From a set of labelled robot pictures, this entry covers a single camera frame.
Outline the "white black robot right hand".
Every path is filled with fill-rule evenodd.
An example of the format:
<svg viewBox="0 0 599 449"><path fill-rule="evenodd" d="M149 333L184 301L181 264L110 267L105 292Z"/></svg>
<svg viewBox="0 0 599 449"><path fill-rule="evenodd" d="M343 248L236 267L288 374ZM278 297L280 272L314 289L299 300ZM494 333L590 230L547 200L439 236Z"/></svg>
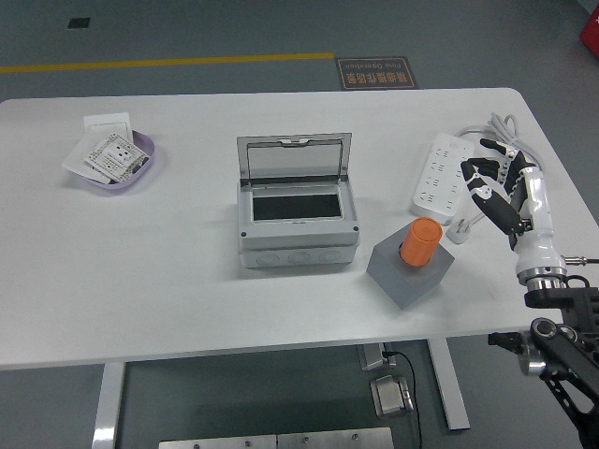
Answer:
<svg viewBox="0 0 599 449"><path fill-rule="evenodd" d="M513 146L487 138L480 144L501 158L469 158L460 163L460 169L474 203L508 236L511 250L518 255L519 283L530 286L540 279L565 282L566 265L553 244L542 170Z"/></svg>

